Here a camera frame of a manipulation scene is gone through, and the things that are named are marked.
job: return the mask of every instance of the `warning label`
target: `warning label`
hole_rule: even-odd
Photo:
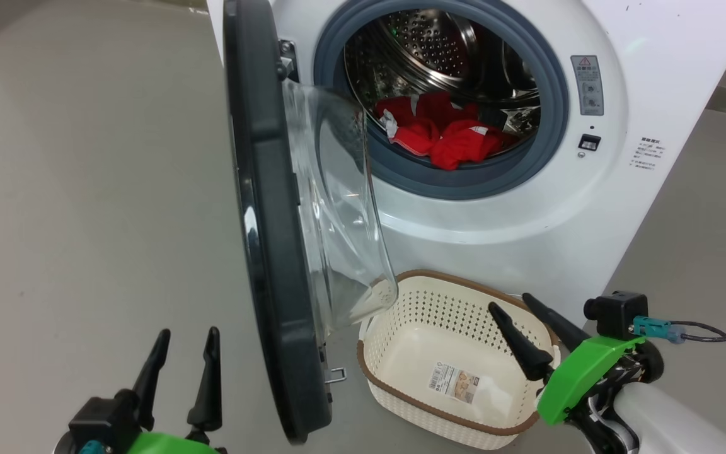
[[[579,106],[582,115],[604,115],[604,92],[601,85],[599,58],[595,55],[571,55],[576,83],[579,86]]]
[[[641,137],[631,154],[629,166],[641,170],[654,170],[665,153],[666,147],[660,144],[659,139]]]
[[[427,387],[441,394],[446,394],[453,399],[471,404],[472,400],[475,399],[475,391],[478,390],[478,383],[480,382],[481,377],[473,373],[438,362],[433,368],[430,383]]]

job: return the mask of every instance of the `teal connector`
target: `teal connector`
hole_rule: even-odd
[[[86,443],[86,445],[83,446],[83,449],[80,450],[80,454],[105,454],[106,449],[103,446],[103,443],[100,443],[96,440],[91,440],[89,443]]]
[[[647,338],[668,339],[671,343],[683,343],[685,327],[671,325],[671,322],[659,318],[643,317],[638,315],[634,319],[633,333],[635,336]]]

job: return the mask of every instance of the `floor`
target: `floor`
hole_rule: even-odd
[[[230,452],[472,452],[375,403],[355,331],[329,357],[334,422],[290,448],[265,379],[208,18],[119,0],[0,0],[0,452],[46,452],[89,396],[173,342],[156,430],[187,434],[208,327],[222,330]],[[706,111],[610,285],[726,329],[726,114]],[[726,345],[658,343],[660,388],[726,431]],[[506,454],[587,452],[535,425]]]

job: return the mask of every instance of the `front-loading washing machine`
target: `front-loading washing machine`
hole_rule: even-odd
[[[387,258],[397,273],[431,269],[530,291],[584,322],[584,301],[604,290],[726,68],[721,0],[209,6],[228,75],[257,323],[294,441],[331,420],[322,327],[387,305],[396,291]],[[282,88],[285,78],[353,102],[290,81]],[[435,91],[475,103],[483,121],[518,140],[452,172],[391,143],[377,102]],[[291,155],[302,146],[306,155]],[[326,167],[335,177],[303,185],[305,169]],[[355,203],[338,214],[327,199],[335,209]],[[329,282],[316,272],[328,262],[366,278]],[[332,308],[339,291],[379,300]]]

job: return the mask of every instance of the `washing machine door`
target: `washing machine door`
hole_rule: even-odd
[[[268,379],[291,443],[331,421],[323,347],[394,304],[357,103],[285,79],[267,0],[224,3],[239,216]]]

